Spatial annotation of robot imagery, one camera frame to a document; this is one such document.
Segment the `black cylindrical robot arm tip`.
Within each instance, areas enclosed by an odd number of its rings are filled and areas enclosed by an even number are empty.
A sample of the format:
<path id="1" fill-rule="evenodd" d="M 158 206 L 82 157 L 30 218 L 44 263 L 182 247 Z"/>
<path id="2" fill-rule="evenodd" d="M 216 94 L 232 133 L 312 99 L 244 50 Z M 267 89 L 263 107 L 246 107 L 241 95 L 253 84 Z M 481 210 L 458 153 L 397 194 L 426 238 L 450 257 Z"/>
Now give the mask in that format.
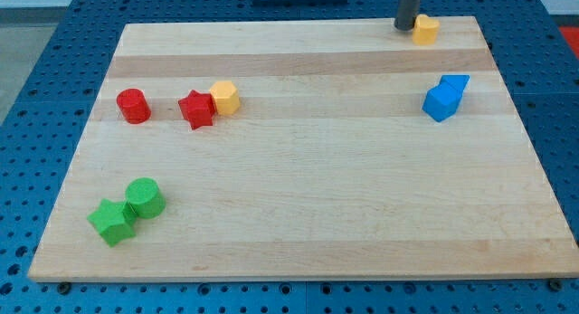
<path id="1" fill-rule="evenodd" d="M 412 30 L 420 4 L 421 0 L 399 0 L 394 27 L 405 32 Z"/>

